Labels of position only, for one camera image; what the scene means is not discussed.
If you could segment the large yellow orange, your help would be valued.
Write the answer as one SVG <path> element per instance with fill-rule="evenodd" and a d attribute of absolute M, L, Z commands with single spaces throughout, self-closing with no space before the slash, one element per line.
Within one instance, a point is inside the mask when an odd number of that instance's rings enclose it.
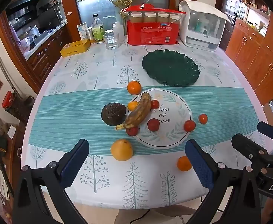
<path fill-rule="evenodd" d="M 132 145 L 126 139 L 116 140 L 111 145 L 111 154 L 118 161 L 127 161 L 133 156 Z"/>

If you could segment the red lychee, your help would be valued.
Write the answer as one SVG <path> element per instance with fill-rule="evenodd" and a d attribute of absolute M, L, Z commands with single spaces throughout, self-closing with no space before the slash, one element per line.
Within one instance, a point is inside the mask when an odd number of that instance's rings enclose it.
<path fill-rule="evenodd" d="M 126 129 L 126 133 L 129 136 L 136 136 L 138 134 L 138 132 L 139 132 L 139 127 L 138 126 Z"/>
<path fill-rule="evenodd" d="M 147 122 L 148 130 L 149 131 L 157 131 L 160 128 L 160 122 L 156 118 L 152 118 Z"/>

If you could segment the dark brown avocado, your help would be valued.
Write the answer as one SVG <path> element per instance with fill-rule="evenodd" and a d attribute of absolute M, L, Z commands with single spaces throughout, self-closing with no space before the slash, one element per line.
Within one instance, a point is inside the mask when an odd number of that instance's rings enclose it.
<path fill-rule="evenodd" d="M 109 126 L 122 124 L 126 118 L 126 107 L 121 103 L 108 103 L 102 108 L 101 118 Z"/>

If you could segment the small red tomato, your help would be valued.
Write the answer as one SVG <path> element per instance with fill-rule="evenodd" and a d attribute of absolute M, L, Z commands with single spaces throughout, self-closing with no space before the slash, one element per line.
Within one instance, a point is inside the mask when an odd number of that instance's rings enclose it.
<path fill-rule="evenodd" d="M 206 124 L 208 121 L 208 116 L 206 114 L 201 114 L 199 116 L 199 121 L 201 124 Z"/>

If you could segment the spotted ripe banana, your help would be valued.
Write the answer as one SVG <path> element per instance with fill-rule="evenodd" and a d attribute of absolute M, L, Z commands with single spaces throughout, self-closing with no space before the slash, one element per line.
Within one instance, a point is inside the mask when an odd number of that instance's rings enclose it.
<path fill-rule="evenodd" d="M 122 130 L 138 126 L 142 123 L 151 111 L 151 96 L 148 93 L 142 93 L 138 106 L 125 119 L 124 123 L 115 126 L 116 130 Z"/>

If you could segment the clear drinking glass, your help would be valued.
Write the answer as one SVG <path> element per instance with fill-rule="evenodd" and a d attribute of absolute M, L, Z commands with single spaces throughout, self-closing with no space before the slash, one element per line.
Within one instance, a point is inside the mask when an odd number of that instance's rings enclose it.
<path fill-rule="evenodd" d="M 104 41 L 107 50 L 114 50 L 120 47 L 119 34 L 113 31 L 104 34 Z"/>

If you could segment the red container on floor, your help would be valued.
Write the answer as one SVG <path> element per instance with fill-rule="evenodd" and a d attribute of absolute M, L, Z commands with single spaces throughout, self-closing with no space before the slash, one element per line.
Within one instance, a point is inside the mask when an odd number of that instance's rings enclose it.
<path fill-rule="evenodd" d="M 3 102 L 1 105 L 2 108 L 7 109 L 11 107 L 13 100 L 14 100 L 14 94 L 11 91 L 8 91 L 3 99 Z"/>

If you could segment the mandarin orange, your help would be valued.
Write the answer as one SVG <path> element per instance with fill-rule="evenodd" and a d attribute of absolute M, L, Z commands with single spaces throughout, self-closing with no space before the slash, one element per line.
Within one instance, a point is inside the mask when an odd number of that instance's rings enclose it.
<path fill-rule="evenodd" d="M 127 85 L 127 91 L 131 94 L 131 95 L 138 95 L 141 93 L 142 91 L 142 86 L 138 81 L 130 81 Z"/>
<path fill-rule="evenodd" d="M 181 156 L 178 159 L 176 166 L 180 171 L 189 171 L 192 168 L 192 164 L 187 156 Z"/>

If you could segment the tree pattern tablecloth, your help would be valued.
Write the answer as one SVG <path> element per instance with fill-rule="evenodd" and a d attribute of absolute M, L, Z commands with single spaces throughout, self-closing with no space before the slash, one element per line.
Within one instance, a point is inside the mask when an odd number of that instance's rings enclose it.
<path fill-rule="evenodd" d="M 229 168 L 250 165 L 232 147 L 242 134 L 266 150 L 266 119 L 250 84 L 221 49 L 175 45 L 115 50 L 92 45 L 61 58 L 29 118 L 22 165 L 42 168 L 85 139 L 89 154 L 67 194 L 74 202 L 116 209 L 170 206 L 207 193 L 185 145 Z"/>

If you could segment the white countertop sterilizer appliance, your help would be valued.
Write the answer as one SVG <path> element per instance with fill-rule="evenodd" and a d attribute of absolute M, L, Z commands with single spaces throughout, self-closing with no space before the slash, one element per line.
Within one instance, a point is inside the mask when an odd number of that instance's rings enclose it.
<path fill-rule="evenodd" d="M 180 25 L 180 39 L 189 47 L 214 52 L 220 45 L 227 15 L 200 1 L 183 0 L 179 11 L 186 12 Z"/>

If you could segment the small metal can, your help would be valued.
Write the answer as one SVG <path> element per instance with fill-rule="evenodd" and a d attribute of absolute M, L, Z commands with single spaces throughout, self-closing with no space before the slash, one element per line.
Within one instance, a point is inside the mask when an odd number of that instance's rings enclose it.
<path fill-rule="evenodd" d="M 93 35 L 93 32 L 92 32 L 92 28 L 91 27 L 88 27 L 86 29 L 86 34 L 87 34 L 87 37 L 88 39 L 90 40 L 91 43 L 94 43 L 95 42 L 95 39 L 94 39 L 94 35 Z"/>

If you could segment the small yellow kumquat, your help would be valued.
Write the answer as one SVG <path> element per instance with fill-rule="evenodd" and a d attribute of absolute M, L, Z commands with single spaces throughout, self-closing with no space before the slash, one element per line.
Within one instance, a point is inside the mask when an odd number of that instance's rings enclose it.
<path fill-rule="evenodd" d="M 128 108 L 129 111 L 132 112 L 132 111 L 134 111 L 136 109 L 138 104 L 139 104 L 138 101 L 131 101 L 131 102 L 128 103 L 127 108 Z"/>

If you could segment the cherry tomato with stem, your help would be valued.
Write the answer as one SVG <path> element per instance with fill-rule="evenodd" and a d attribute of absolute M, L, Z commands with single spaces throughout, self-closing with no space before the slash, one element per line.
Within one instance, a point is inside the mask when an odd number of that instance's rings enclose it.
<path fill-rule="evenodd" d="M 151 101 L 151 109 L 155 110 L 159 108 L 159 101 L 158 100 L 152 100 Z"/>

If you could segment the larger red tomato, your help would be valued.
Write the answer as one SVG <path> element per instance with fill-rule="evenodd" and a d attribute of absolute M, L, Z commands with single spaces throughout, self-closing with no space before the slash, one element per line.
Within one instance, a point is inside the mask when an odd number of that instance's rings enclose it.
<path fill-rule="evenodd" d="M 183 125 L 183 129 L 186 132 L 191 132 L 196 128 L 196 123 L 193 120 L 187 120 L 184 125 Z"/>

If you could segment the clear bottle green label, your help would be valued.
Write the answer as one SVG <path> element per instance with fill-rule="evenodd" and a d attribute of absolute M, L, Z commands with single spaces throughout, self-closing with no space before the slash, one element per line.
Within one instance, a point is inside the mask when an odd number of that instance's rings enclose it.
<path fill-rule="evenodd" d="M 92 33 L 96 43 L 104 42 L 104 24 L 102 20 L 98 17 L 98 14 L 94 14 L 92 22 Z"/>

